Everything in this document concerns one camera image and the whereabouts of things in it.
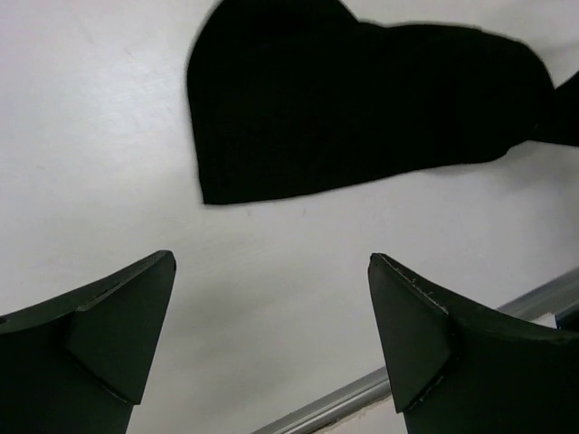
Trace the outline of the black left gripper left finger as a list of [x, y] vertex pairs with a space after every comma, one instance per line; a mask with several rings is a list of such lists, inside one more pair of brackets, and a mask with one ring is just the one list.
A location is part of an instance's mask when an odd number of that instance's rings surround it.
[[1, 431], [124, 433], [143, 399], [176, 277], [157, 251], [1, 317]]

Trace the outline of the black skirt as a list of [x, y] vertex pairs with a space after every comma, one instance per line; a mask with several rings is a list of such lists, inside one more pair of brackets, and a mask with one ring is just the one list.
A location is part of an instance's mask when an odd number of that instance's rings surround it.
[[209, 205], [287, 199], [577, 146], [578, 79], [525, 43], [457, 24], [382, 25], [339, 1], [222, 1], [186, 87]]

